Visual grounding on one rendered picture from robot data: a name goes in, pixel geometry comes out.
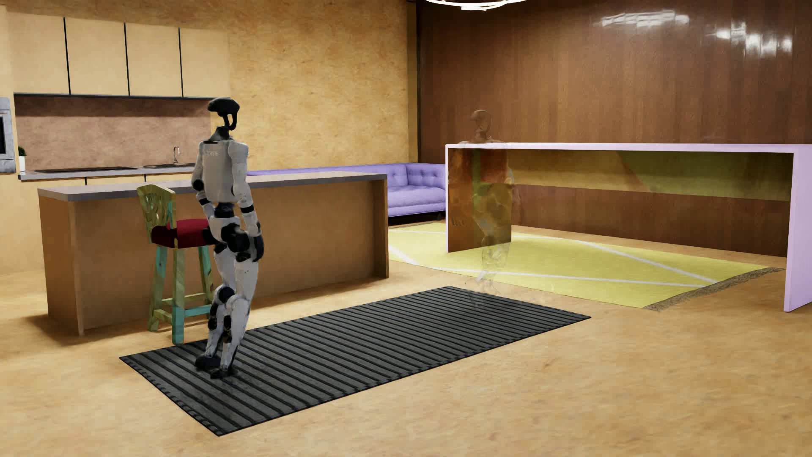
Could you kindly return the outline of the wooden kitchen island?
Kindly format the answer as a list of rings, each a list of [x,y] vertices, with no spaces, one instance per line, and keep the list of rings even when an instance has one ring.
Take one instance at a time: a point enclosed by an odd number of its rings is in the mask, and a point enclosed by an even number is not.
[[[255,301],[388,276],[382,174],[329,171],[250,176],[265,242]],[[68,333],[147,322],[155,245],[140,183],[38,190],[48,314]]]

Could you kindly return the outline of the built-in steel oven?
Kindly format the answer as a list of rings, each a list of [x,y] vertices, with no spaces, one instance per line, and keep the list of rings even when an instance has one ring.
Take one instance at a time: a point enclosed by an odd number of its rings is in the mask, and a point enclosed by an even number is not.
[[[0,97],[0,174],[16,172],[15,151],[11,99]]]

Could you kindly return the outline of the white robot leg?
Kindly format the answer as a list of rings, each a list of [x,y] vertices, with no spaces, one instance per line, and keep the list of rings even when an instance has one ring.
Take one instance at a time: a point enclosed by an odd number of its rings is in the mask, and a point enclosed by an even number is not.
[[[195,362],[198,370],[216,369],[220,364],[217,351],[224,333],[225,302],[235,293],[235,253],[226,243],[218,243],[214,247],[214,254],[222,284],[214,291],[214,300],[208,314],[206,349]]]
[[[232,364],[246,332],[250,304],[257,286],[258,262],[248,254],[237,254],[233,282],[218,292],[218,323],[221,328],[221,362],[212,377],[226,377],[233,373]]]

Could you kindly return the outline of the yellow green rug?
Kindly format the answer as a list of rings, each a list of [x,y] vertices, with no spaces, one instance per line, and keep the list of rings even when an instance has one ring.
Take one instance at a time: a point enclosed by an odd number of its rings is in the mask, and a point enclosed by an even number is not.
[[[595,302],[662,311],[779,268],[687,254],[514,232],[510,242],[448,252],[446,227],[390,228],[391,258],[471,276],[468,287],[495,295],[497,283]]]

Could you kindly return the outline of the black striped rug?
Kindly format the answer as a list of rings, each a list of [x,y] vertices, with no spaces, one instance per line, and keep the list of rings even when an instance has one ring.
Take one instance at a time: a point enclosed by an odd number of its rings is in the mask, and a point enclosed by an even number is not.
[[[586,319],[444,286],[249,330],[221,380],[194,366],[204,341],[121,360],[222,436]]]

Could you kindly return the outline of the grey kitchen counter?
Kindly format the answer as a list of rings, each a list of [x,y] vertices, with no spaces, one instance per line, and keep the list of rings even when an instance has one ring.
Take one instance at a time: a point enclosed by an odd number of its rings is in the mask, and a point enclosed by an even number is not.
[[[149,176],[152,180],[159,178],[168,179],[174,175],[190,175],[193,171],[193,163],[180,163],[179,166],[172,164],[145,165],[132,171],[92,171],[92,172],[64,172],[64,173],[40,173],[31,170],[19,172],[17,177],[22,182],[47,182],[79,180],[82,184],[116,184],[116,183],[137,183],[147,182]]]

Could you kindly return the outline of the black robot head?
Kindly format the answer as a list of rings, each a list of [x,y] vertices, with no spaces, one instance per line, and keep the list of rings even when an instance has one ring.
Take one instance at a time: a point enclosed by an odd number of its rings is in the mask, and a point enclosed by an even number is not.
[[[215,112],[223,121],[223,126],[218,126],[214,133],[205,143],[216,143],[221,140],[231,140],[230,133],[236,129],[239,105],[228,97],[212,99],[208,103],[208,111]]]

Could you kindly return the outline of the light purple desk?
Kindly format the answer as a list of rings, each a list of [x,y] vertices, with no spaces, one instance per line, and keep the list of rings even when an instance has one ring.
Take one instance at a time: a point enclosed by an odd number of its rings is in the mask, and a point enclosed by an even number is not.
[[[793,154],[793,180],[788,222],[787,266],[784,310],[793,311],[812,304],[812,144],[722,144],[722,143],[606,143],[606,142],[492,142],[446,144],[444,171],[446,173],[447,218],[456,224],[461,215],[452,206],[451,183],[456,173],[450,173],[452,149],[483,150],[549,150],[549,151],[679,151],[728,153]]]

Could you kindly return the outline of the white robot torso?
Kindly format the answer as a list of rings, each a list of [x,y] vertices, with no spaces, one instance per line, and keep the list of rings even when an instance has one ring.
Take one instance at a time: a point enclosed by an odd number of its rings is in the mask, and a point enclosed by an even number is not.
[[[241,208],[252,205],[248,171],[249,147],[234,139],[201,141],[192,172],[192,188],[204,203],[237,203]]]

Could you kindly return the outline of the beige wall cabinet door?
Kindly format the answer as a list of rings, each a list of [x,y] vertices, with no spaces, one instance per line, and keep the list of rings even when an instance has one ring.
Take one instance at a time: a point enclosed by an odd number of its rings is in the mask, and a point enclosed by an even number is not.
[[[182,90],[185,98],[230,96],[228,35],[208,29],[180,28]]]
[[[62,16],[8,14],[14,93],[69,94]]]
[[[125,24],[129,94],[181,97],[178,28]]]
[[[71,94],[128,96],[125,25],[65,18]]]

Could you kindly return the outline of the white right robot leg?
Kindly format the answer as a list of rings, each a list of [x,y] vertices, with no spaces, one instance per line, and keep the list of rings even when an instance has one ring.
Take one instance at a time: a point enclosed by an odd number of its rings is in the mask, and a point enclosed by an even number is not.
[[[198,370],[216,369],[220,364],[217,351],[224,333],[225,302],[235,293],[235,253],[226,243],[218,243],[214,247],[214,254],[222,284],[214,291],[214,300],[208,314],[206,349],[195,362]]]

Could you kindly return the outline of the green stool red cushion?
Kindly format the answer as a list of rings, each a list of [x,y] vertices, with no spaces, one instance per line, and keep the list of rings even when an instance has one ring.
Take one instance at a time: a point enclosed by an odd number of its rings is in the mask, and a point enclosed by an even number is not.
[[[155,245],[154,275],[149,296],[148,330],[157,331],[159,322],[170,325],[174,345],[184,343],[184,321],[187,317],[208,314],[214,302],[214,284],[209,246],[214,239],[205,219],[178,220],[176,194],[158,184],[137,188],[138,200],[145,217],[149,241]],[[198,252],[202,292],[185,292],[184,250]]]

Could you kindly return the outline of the purple tufted sofa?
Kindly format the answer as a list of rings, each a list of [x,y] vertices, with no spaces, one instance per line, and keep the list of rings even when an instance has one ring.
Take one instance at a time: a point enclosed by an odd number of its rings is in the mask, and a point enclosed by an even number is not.
[[[388,215],[444,212],[446,205],[446,169],[438,163],[393,162],[324,168],[293,168],[249,171],[249,176],[321,171],[358,171],[387,175]]]

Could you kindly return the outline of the white left robot leg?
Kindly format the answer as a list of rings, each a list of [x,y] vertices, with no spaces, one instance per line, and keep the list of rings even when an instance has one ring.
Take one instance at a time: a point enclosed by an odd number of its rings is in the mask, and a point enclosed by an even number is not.
[[[258,262],[248,254],[237,254],[233,282],[218,292],[218,323],[221,328],[221,362],[212,377],[226,377],[233,373],[232,364],[246,332],[250,304],[257,286]]]

